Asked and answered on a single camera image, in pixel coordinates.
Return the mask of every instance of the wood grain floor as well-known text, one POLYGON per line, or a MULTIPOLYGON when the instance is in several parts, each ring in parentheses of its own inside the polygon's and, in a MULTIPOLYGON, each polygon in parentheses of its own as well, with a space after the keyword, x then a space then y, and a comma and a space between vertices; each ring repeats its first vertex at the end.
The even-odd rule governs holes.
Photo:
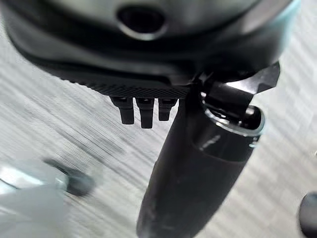
MULTIPOLYGON (((261 143, 199 238, 299 238, 297 211, 317 190, 317 1, 303 0, 278 87, 257 95, 261 143)), ((91 174, 87 198, 66 197, 75 238, 135 238, 153 164, 170 122, 123 126, 109 98, 63 82, 18 55, 0 28, 0 159, 53 157, 91 174)))

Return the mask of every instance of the black handle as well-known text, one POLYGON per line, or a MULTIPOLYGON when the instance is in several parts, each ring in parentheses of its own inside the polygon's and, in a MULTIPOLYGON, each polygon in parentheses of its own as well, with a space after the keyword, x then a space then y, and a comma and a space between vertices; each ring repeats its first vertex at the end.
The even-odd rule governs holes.
POLYGON ((152 172, 138 219, 140 238, 192 238, 217 211, 250 157, 264 126, 225 124, 189 96, 152 172))

